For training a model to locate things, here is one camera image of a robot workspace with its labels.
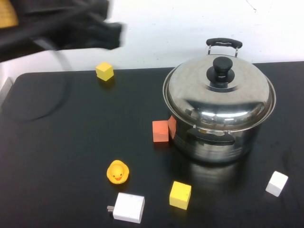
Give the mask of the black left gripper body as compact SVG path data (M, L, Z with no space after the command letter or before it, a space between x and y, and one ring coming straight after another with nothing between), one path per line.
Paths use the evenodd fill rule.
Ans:
M94 40L94 47L108 50L120 47L124 24L105 22L105 19L97 14L89 14L89 17L91 23L87 27L87 32Z

